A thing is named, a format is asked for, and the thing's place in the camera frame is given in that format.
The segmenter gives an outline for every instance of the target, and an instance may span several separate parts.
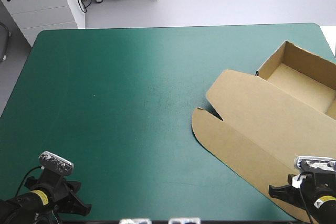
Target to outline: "drawer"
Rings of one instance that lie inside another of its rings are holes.
[[[22,34],[27,39],[28,43],[33,46],[37,35],[44,30],[59,30],[59,29],[77,29],[76,22],[61,23],[49,26],[39,26],[33,28],[21,29]]]
[[[68,6],[67,0],[1,0],[10,14]]]
[[[12,14],[12,18],[20,29],[75,21],[68,6]]]

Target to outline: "open cardboard box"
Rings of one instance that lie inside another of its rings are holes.
[[[268,198],[268,185],[298,173],[296,155],[336,157],[336,65],[290,42],[255,76],[225,70],[206,97],[223,120],[195,109],[196,138]],[[304,210],[271,200],[309,220]]]

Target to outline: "yellow label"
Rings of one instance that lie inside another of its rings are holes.
[[[49,204],[49,199],[48,199],[47,195],[44,192],[42,192],[41,190],[33,190],[33,191],[30,191],[30,193],[37,194],[40,197],[40,199],[42,200],[42,204],[44,206]]]
[[[321,201],[323,201],[323,202],[326,202],[326,201],[329,201],[329,200],[336,200],[335,197],[330,196],[330,195],[323,196],[323,197],[321,197],[321,198],[319,198],[319,199],[320,199]]]
[[[320,208],[323,205],[323,203],[325,203],[329,200],[336,200],[336,198],[333,197],[333,196],[330,196],[330,195],[322,196],[321,198],[319,198],[318,200],[315,201],[314,206],[316,208]]]

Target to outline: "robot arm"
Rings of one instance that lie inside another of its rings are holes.
[[[0,223],[50,223],[50,216],[58,218],[58,213],[89,214],[91,205],[76,196],[81,183],[64,178],[72,173],[73,163],[50,152],[43,152],[39,161],[43,169],[40,177],[29,177],[25,183],[30,192],[0,200]]]
[[[269,186],[269,195],[305,210],[319,224],[336,223],[336,160],[299,156],[294,166],[300,175],[288,175],[288,185]]]

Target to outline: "box flap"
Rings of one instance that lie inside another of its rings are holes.
[[[221,134],[216,140],[214,133],[206,130],[209,127],[209,117],[194,113],[193,131],[196,137],[202,136],[197,137],[198,141],[266,197],[269,184],[281,186],[286,184],[289,173],[297,173],[293,167],[296,155],[336,157],[335,148],[331,148],[336,136],[336,121],[258,76],[225,70],[206,96],[224,121],[216,119],[222,125]],[[196,124],[196,116],[204,118]],[[237,156],[244,156],[249,162],[258,164],[257,166],[251,167],[244,162],[231,166],[235,161],[223,151],[223,143],[232,142],[231,138],[242,141],[243,137],[227,134],[227,128],[223,125],[234,128],[239,136],[245,136],[244,142],[249,140],[250,145],[254,144],[255,148],[259,148],[262,155],[255,155],[249,148],[244,148],[246,143],[236,151]],[[265,168],[266,159],[272,160],[267,160],[267,163],[274,164],[274,172]],[[255,176],[263,174],[265,178],[259,182],[254,181],[250,175],[251,169]],[[283,179],[273,180],[275,173],[278,174],[277,178]],[[277,200],[273,201],[287,213],[306,220],[296,212],[298,210],[295,207],[284,207]]]
[[[292,173],[292,169],[274,159],[233,127],[203,109],[194,110],[192,128],[200,144],[239,176],[289,215],[309,221],[304,210],[281,200],[272,199],[268,195],[268,185],[285,185],[287,174]]]

